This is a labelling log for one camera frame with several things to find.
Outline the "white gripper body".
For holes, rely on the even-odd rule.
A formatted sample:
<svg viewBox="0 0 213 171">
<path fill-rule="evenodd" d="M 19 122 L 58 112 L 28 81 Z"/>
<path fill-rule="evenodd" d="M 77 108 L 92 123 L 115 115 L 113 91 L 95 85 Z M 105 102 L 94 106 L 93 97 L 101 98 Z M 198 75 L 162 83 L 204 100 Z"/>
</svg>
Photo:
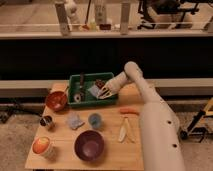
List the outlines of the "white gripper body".
<svg viewBox="0 0 213 171">
<path fill-rule="evenodd" d="M 123 88 L 127 83 L 129 82 L 129 79 L 125 72 L 121 72 L 117 76 L 110 79 L 106 86 L 110 93 L 117 94 L 121 88 Z"/>
</svg>

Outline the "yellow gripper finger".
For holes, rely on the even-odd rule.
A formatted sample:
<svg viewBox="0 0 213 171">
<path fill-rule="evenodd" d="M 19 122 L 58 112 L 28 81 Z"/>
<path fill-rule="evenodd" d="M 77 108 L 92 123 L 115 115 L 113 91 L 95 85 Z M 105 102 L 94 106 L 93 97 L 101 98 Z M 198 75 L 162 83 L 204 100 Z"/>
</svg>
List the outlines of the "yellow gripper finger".
<svg viewBox="0 0 213 171">
<path fill-rule="evenodd" d="M 112 92 L 107 91 L 107 92 L 101 94 L 100 97 L 99 97 L 99 99 L 106 99 L 106 98 L 109 98 L 111 96 L 113 96 Z"/>
<path fill-rule="evenodd" d="M 103 95 L 106 95 L 108 92 L 109 92 L 109 88 L 106 87 L 106 86 L 103 86 L 103 87 L 100 89 L 98 95 L 99 95 L 99 96 L 103 96 Z"/>
</svg>

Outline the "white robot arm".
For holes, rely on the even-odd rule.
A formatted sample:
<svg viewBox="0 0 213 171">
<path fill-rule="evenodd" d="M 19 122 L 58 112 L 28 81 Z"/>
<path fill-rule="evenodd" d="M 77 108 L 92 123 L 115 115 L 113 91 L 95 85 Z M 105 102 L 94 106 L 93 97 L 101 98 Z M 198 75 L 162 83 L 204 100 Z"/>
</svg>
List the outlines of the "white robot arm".
<svg viewBox="0 0 213 171">
<path fill-rule="evenodd" d="M 127 62 L 120 74 L 106 82 L 97 98 L 111 97 L 129 83 L 136 85 L 143 101 L 139 125 L 144 171 L 186 171 L 178 138 L 180 121 L 135 62 Z"/>
</svg>

